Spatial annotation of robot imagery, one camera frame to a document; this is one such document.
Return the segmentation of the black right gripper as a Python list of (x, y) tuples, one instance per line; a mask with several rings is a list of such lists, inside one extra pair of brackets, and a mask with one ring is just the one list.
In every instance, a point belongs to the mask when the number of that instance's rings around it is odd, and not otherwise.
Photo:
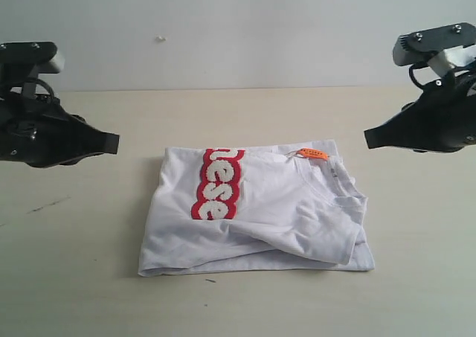
[[(369, 149), (398, 147), (416, 153), (455, 153), (475, 145), (475, 72), (454, 77), (454, 82), (434, 81), (434, 88), (424, 91), (418, 100), (401, 110), (417, 106), (418, 115), (400, 113), (382, 125), (366, 129)], [(424, 144), (418, 144), (420, 124)]]

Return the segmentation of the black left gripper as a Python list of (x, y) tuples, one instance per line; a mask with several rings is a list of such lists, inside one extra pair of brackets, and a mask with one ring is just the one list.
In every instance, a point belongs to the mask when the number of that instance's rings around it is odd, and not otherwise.
[[(73, 125), (74, 156), (60, 158), (60, 143), (68, 143)], [(31, 167), (72, 166), (81, 159), (118, 153), (120, 136), (102, 132), (70, 115), (44, 80), (1, 81), (1, 160)]]

